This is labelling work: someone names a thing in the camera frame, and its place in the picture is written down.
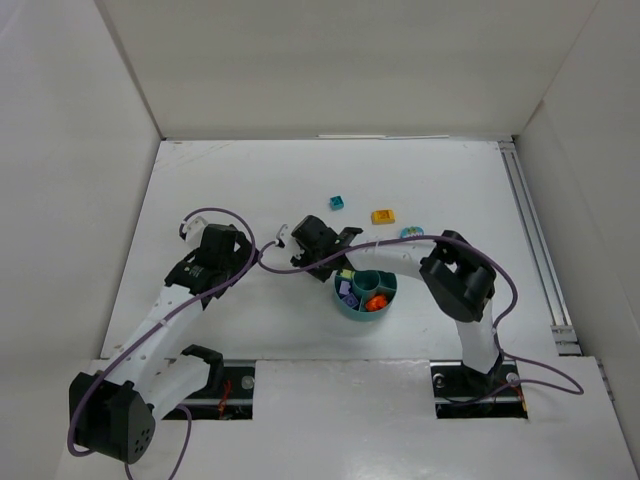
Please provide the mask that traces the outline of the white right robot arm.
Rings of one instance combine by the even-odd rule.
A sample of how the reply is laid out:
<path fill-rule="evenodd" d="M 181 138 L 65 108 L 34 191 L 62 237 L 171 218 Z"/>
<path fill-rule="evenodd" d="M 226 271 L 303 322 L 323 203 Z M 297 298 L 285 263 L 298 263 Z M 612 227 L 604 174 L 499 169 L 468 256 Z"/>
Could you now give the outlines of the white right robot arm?
<path fill-rule="evenodd" d="M 493 339 L 493 266 L 452 230 L 426 243 L 407 237 L 389 243 L 368 240 L 357 248 L 353 241 L 362 233 L 356 227 L 337 233 L 309 215 L 290 233 L 300 249 L 291 264 L 322 282 L 334 277 L 342 303 L 362 314 L 388 308 L 397 295 L 399 276 L 423 281 L 456 324 L 462 364 L 481 375 L 492 373 L 501 362 Z"/>

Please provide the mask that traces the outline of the yellow curved lego brick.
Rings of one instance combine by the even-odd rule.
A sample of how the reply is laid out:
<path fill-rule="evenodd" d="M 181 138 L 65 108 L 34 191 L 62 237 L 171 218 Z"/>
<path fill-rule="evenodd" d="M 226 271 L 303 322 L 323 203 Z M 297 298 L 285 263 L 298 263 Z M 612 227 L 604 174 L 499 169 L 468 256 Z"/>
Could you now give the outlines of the yellow curved lego brick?
<path fill-rule="evenodd" d="M 371 213 L 371 222 L 373 225 L 394 224 L 395 221 L 395 214 L 391 209 L 375 210 Z"/>

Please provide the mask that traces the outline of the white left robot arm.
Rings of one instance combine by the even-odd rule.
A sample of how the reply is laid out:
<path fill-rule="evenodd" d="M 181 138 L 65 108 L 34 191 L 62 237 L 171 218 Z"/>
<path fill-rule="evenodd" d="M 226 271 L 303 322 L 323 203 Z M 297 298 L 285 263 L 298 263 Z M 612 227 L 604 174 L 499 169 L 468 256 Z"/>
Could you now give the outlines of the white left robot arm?
<path fill-rule="evenodd" d="M 233 225 L 210 224 L 200 244 L 164 280 L 153 307 L 100 372 L 79 373 L 69 387 L 69 452 L 127 465 L 148 449 L 156 425 L 193 393 L 223 382 L 221 353 L 183 345 L 188 327 L 254 264 L 255 237 Z"/>

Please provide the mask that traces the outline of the teal round divided container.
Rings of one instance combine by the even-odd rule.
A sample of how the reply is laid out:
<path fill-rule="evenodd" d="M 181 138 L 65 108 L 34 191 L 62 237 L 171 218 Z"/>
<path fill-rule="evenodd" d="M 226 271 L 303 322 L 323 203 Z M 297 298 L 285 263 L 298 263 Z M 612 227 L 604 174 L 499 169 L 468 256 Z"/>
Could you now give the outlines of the teal round divided container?
<path fill-rule="evenodd" d="M 374 322 L 383 318 L 391 309 L 391 305 L 397 294 L 398 282 L 394 274 L 377 270 L 366 271 L 353 271 L 354 276 L 352 280 L 348 280 L 339 276 L 339 270 L 333 280 L 334 288 L 334 302 L 338 310 L 348 319 L 357 322 Z M 351 283 L 351 292 L 357 298 L 360 299 L 360 306 L 358 310 L 348 308 L 343 302 L 338 290 L 340 283 L 347 281 Z M 373 296 L 378 294 L 384 294 L 389 300 L 388 306 L 380 311 L 367 312 L 365 310 L 365 303 Z"/>

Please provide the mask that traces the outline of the lime green square lego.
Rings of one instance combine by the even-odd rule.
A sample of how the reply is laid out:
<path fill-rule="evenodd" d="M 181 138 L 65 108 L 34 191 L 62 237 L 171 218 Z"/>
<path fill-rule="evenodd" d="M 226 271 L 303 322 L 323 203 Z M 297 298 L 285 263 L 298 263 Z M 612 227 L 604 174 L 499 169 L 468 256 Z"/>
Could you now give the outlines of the lime green square lego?
<path fill-rule="evenodd" d="M 339 272 L 339 276 L 348 280 L 352 280 L 354 272 L 352 270 L 343 269 Z"/>

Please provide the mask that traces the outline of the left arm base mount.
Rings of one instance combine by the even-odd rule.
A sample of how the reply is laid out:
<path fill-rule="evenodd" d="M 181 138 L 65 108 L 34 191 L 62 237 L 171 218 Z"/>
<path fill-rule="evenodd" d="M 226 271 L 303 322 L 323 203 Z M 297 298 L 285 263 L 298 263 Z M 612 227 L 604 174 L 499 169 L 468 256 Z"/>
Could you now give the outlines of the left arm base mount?
<path fill-rule="evenodd" d="M 177 358 L 168 358 L 168 368 L 172 368 L 183 358 L 198 359 L 208 366 L 205 386 L 183 401 L 193 420 L 231 421 L 253 418 L 255 361 L 226 360 L 220 352 L 192 344 Z"/>

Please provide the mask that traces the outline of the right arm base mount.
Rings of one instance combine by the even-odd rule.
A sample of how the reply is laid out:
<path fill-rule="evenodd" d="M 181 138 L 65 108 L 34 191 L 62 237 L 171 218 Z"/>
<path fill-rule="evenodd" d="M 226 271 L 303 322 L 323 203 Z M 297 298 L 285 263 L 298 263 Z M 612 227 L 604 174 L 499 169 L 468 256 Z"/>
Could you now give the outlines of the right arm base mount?
<path fill-rule="evenodd" d="M 430 364 L 435 413 L 438 419 L 527 419 L 522 389 L 513 361 L 506 361 L 488 375 L 464 366 L 460 361 Z"/>

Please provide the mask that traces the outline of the teal frog lotus lego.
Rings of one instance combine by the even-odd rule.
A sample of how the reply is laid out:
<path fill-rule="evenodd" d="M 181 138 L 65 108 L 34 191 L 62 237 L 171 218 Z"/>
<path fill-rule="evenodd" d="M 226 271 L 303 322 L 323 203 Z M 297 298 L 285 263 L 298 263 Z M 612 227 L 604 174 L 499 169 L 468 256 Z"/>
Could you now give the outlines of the teal frog lotus lego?
<path fill-rule="evenodd" d="M 404 238 L 412 238 L 412 237 L 419 237 L 424 235 L 424 229 L 422 227 L 419 226 L 409 226 L 409 227 L 405 227 L 401 230 L 400 232 L 400 238 L 404 239 Z"/>

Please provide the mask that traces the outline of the orange round dome lego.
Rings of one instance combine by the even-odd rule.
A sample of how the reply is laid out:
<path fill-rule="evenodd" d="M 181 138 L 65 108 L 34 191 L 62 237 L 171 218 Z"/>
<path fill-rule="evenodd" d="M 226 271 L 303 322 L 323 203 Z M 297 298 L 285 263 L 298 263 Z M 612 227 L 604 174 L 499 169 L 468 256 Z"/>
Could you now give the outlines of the orange round dome lego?
<path fill-rule="evenodd" d="M 389 304 L 389 300 L 386 295 L 378 294 L 373 296 L 365 303 L 365 310 L 367 312 L 376 312 L 385 309 Z"/>

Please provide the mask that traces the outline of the teal square lego brick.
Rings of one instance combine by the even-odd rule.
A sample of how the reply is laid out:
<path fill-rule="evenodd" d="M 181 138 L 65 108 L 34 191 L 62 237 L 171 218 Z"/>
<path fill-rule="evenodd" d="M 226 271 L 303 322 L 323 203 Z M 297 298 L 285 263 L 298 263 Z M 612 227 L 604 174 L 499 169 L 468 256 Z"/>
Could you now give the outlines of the teal square lego brick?
<path fill-rule="evenodd" d="M 334 196 L 329 199 L 329 205 L 333 211 L 341 210 L 344 208 L 344 201 L 341 196 Z"/>

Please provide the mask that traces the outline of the aluminium rail at right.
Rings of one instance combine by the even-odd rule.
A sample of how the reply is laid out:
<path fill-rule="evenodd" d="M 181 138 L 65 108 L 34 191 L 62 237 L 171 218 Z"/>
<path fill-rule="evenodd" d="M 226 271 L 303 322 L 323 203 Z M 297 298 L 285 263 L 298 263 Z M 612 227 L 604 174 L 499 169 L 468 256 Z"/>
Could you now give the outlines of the aluminium rail at right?
<path fill-rule="evenodd" d="M 521 218 L 535 269 L 551 315 L 551 332 L 560 356 L 582 356 L 582 348 L 566 306 L 564 295 L 530 195 L 513 140 L 501 140 L 498 149 Z"/>

